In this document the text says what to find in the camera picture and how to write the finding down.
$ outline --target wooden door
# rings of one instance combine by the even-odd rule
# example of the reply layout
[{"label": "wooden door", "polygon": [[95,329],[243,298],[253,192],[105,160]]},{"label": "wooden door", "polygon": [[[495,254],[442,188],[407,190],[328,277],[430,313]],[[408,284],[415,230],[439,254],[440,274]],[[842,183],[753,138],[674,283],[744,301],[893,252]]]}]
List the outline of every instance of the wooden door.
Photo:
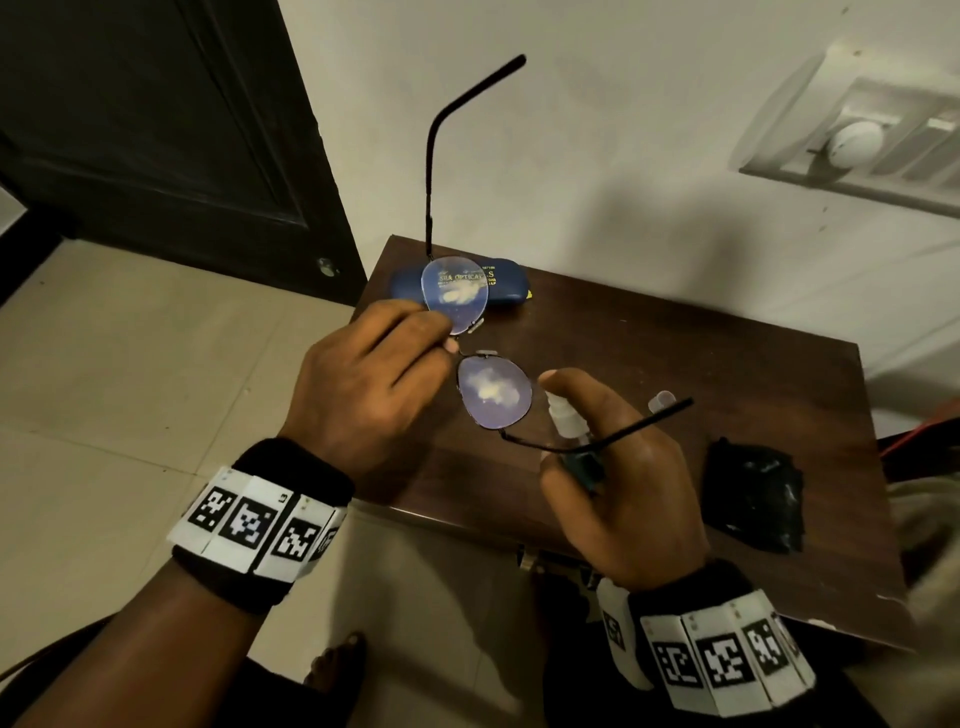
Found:
[{"label": "wooden door", "polygon": [[4,0],[0,182],[70,237],[366,283],[276,0]]}]

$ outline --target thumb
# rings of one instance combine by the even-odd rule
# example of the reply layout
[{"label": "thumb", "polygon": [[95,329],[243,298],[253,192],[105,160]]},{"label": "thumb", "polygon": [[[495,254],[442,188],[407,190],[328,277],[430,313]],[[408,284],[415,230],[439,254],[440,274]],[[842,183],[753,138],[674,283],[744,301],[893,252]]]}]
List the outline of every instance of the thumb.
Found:
[{"label": "thumb", "polygon": [[540,461],[540,489],[574,547],[593,541],[602,530],[590,496],[564,467],[558,455],[545,452]]}]

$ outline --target black plastic pouch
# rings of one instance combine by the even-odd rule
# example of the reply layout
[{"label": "black plastic pouch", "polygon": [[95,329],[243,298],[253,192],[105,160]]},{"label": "black plastic pouch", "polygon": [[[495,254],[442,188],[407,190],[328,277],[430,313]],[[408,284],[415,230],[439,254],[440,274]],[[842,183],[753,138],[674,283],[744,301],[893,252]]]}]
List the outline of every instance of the black plastic pouch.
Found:
[{"label": "black plastic pouch", "polygon": [[707,453],[704,523],[774,553],[804,549],[804,474],[785,452],[734,445],[723,437]]}]

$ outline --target wooden table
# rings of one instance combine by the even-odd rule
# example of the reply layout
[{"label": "wooden table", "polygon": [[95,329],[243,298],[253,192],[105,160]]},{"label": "wooden table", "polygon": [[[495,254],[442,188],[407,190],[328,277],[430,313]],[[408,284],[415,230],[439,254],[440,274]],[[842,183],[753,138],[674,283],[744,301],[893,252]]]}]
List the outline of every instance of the wooden table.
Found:
[{"label": "wooden table", "polygon": [[[469,256],[444,248],[436,255]],[[421,261],[421,242],[392,236],[354,316],[388,297],[394,270]],[[663,429],[683,446],[695,482],[720,436],[791,453],[805,476],[804,552],[766,553],[711,529],[714,553],[734,561],[788,617],[912,643],[856,345],[533,268],[527,275],[533,299],[488,309],[466,350],[496,350],[530,378],[580,367],[641,411],[661,389],[694,397]],[[535,390],[530,414],[511,431],[548,442],[546,397]],[[357,495],[473,534],[577,555],[540,494],[539,458],[476,425],[450,381]]]}]

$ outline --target spray bottle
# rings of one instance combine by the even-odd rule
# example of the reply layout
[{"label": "spray bottle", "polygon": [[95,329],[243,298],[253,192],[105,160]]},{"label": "spray bottle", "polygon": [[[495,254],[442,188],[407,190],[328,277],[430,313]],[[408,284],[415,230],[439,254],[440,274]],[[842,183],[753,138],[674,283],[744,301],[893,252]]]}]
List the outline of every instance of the spray bottle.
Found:
[{"label": "spray bottle", "polygon": [[[557,428],[557,434],[572,444],[586,445],[590,442],[590,428],[587,421],[563,397],[546,393],[550,405],[550,419]],[[593,493],[603,482],[603,463],[595,452],[567,453],[560,456],[564,467],[577,482]]]}]

